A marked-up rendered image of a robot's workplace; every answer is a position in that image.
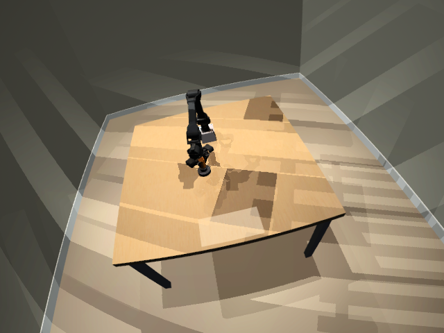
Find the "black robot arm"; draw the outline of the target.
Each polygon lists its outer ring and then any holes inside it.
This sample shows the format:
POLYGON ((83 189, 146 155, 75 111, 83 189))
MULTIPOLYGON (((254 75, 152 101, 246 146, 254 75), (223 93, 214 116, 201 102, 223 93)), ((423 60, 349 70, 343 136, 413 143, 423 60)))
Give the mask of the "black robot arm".
POLYGON ((207 114, 203 111, 203 107, 200 102, 201 92, 199 89, 188 90, 185 96, 189 107, 189 125, 187 126, 186 136, 187 144, 189 144, 190 147, 187 149, 187 154, 189 154, 191 159, 197 159, 199 157, 200 148, 202 147, 201 133, 211 131, 208 126, 211 121, 207 114), (200 130, 198 125, 200 125, 200 130))

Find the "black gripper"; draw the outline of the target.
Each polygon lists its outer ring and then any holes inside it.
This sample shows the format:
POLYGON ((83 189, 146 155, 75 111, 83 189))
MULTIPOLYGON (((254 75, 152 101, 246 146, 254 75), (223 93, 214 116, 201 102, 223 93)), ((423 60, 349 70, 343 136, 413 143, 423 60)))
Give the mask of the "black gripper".
POLYGON ((213 146, 210 146, 209 144, 204 145, 204 147, 200 148, 200 153, 199 153, 199 157, 197 159, 187 159, 185 161, 185 164, 191 168, 195 167, 196 165, 198 165, 201 168, 200 162, 198 161, 199 158, 201 158, 203 156, 205 163, 209 157, 209 153, 208 151, 211 153, 214 150, 213 146))

